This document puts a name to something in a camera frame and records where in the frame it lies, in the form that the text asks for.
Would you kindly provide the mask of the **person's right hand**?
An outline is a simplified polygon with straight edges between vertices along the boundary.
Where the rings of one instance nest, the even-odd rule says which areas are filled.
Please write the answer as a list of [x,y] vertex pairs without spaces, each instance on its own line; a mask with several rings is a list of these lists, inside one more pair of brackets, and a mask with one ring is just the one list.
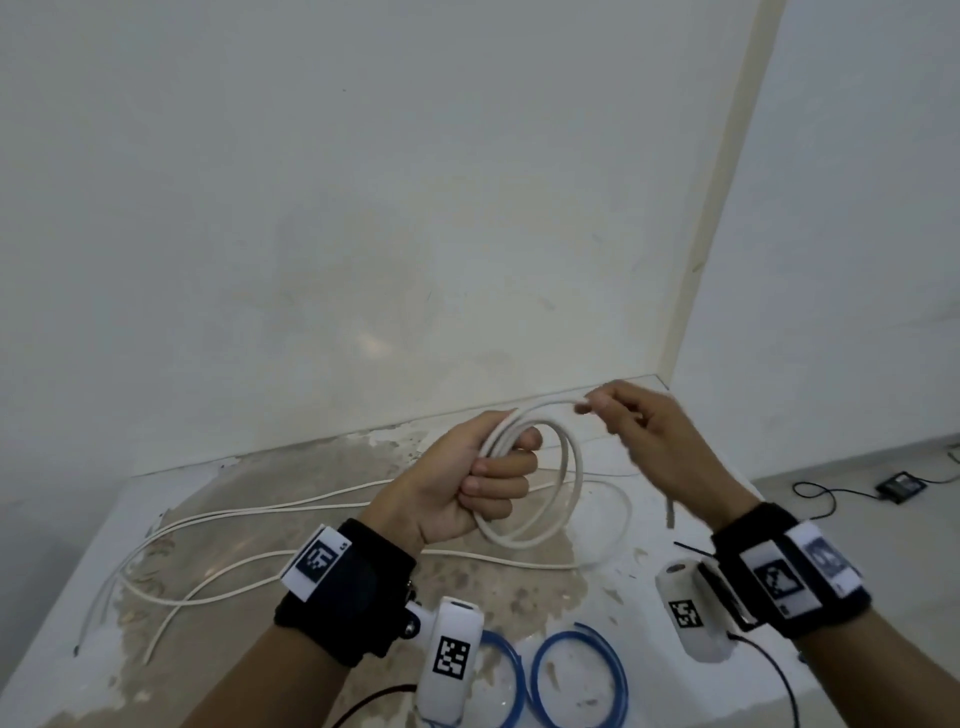
[[658,437],[658,454],[650,468],[635,466],[711,531],[726,528],[761,500],[727,470],[678,401],[660,394],[662,405],[650,425]]

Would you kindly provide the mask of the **person's left hand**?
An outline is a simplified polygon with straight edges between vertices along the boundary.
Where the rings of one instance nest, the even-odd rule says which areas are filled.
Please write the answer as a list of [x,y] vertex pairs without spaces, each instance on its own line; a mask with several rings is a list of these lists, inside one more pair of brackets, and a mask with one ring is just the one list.
[[[534,427],[522,431],[508,453],[535,453],[543,436]],[[476,527],[469,496],[516,498],[529,492],[528,476],[486,479],[472,476],[481,449],[455,447],[449,431],[396,480],[385,486],[358,521],[413,557],[433,544],[462,537]]]

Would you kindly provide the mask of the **person's right forearm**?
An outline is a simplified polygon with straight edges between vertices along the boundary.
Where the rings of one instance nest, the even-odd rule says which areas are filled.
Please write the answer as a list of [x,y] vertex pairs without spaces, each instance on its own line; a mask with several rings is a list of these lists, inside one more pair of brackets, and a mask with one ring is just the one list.
[[960,681],[874,608],[794,645],[846,728],[960,728]]

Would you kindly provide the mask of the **person's left forearm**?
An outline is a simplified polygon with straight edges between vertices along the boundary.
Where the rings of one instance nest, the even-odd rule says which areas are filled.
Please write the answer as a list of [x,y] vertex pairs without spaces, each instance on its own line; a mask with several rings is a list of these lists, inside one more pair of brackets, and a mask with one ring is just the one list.
[[350,672],[303,633],[271,625],[180,728],[323,728]]

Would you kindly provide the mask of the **black power adapter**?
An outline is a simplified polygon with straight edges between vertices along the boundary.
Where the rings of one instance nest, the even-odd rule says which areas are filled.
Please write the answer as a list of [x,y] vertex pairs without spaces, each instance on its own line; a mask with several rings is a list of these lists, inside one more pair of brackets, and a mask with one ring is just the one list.
[[928,481],[904,470],[877,484],[874,490],[881,501],[900,505],[923,493],[928,486]]

